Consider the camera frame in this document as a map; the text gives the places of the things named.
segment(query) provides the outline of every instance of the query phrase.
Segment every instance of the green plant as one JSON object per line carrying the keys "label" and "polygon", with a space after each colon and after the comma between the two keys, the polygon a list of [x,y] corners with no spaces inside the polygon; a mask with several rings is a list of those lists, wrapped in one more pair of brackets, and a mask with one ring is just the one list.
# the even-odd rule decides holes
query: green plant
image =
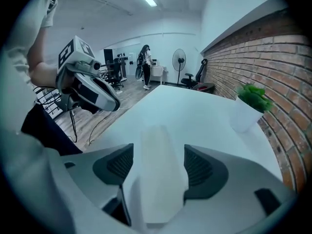
{"label": "green plant", "polygon": [[238,98],[261,113],[270,110],[272,107],[272,102],[263,97],[265,94],[263,88],[257,88],[254,85],[247,83],[240,87],[237,92]]}

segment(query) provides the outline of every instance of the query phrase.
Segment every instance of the brick wall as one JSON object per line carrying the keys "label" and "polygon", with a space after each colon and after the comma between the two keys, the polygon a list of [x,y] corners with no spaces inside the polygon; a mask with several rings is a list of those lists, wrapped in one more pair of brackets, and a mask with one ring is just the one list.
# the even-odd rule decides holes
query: brick wall
{"label": "brick wall", "polygon": [[236,87],[264,87],[273,101],[259,125],[279,163],[284,183],[300,192],[312,171],[312,48],[287,10],[236,31],[205,53],[204,81],[215,94],[236,98]]}

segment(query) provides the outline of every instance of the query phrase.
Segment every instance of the potted plant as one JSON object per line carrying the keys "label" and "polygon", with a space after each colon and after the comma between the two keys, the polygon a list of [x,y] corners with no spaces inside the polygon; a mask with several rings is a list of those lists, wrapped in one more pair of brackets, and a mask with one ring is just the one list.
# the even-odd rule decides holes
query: potted plant
{"label": "potted plant", "polygon": [[237,93],[230,125],[235,131],[243,133],[248,131],[265,111],[270,110],[272,102],[264,97],[263,88],[249,83],[240,87]]}

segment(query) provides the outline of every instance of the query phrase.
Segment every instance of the wooden floor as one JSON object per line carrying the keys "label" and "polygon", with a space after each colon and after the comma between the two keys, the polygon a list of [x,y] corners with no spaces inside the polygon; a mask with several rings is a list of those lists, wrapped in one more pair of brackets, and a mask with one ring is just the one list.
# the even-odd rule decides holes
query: wooden floor
{"label": "wooden floor", "polygon": [[[128,78],[126,81],[123,81],[122,84],[124,87],[120,87],[122,93],[118,95],[120,99],[121,106],[115,112],[106,112],[102,111],[99,114],[91,114],[89,111],[77,108],[74,110],[74,118],[76,123],[76,131],[78,140],[75,145],[81,149],[83,152],[89,146],[89,137],[93,128],[98,124],[94,129],[91,135],[90,142],[99,137],[111,124],[115,122],[120,116],[122,116],[129,108],[135,105],[139,100],[149,94],[153,89],[159,86],[159,83],[152,83],[150,90],[143,89],[143,82],[137,81],[134,77]],[[59,116],[56,119],[56,123],[60,128],[68,135],[75,140],[75,135],[72,127],[72,122],[70,120],[69,112],[66,112]]]}

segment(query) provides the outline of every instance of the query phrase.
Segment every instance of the standing fan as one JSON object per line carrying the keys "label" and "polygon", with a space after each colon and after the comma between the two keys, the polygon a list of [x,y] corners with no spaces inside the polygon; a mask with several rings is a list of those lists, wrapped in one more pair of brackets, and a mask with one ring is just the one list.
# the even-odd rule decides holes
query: standing fan
{"label": "standing fan", "polygon": [[184,69],[186,63],[186,56],[182,49],[177,49],[172,57],[172,65],[175,70],[179,72],[177,78],[177,86],[179,86],[180,72]]}

